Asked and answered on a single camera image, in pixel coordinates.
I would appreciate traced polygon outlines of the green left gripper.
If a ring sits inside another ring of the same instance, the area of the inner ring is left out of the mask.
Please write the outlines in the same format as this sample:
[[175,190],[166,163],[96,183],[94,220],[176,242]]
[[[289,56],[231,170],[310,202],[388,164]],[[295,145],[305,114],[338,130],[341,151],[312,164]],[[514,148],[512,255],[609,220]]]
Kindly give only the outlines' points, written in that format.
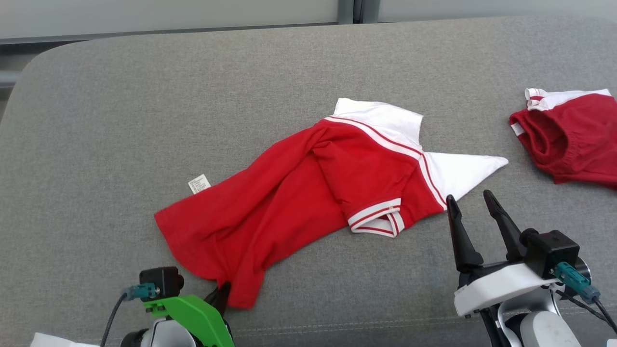
[[231,283],[213,289],[205,300],[196,295],[176,296],[144,302],[155,318],[169,316],[204,347],[233,347],[234,341],[223,320]]

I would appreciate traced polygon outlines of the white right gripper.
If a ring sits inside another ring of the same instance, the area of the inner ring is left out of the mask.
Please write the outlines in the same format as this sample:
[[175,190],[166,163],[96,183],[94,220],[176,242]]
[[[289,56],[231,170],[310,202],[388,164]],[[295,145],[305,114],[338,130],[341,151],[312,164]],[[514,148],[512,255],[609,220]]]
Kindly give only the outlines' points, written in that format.
[[[519,262],[524,259],[527,247],[522,244],[522,233],[492,191],[483,191],[485,204],[491,217],[498,225],[506,246],[506,260]],[[456,270],[470,274],[484,264],[482,255],[475,250],[462,222],[462,213],[453,195],[446,198],[450,237],[452,240]],[[492,274],[461,286],[455,292],[454,306],[458,316],[469,315],[476,310],[500,304],[509,299],[527,294],[543,285],[555,283],[555,278],[543,279],[526,264],[506,266]]]

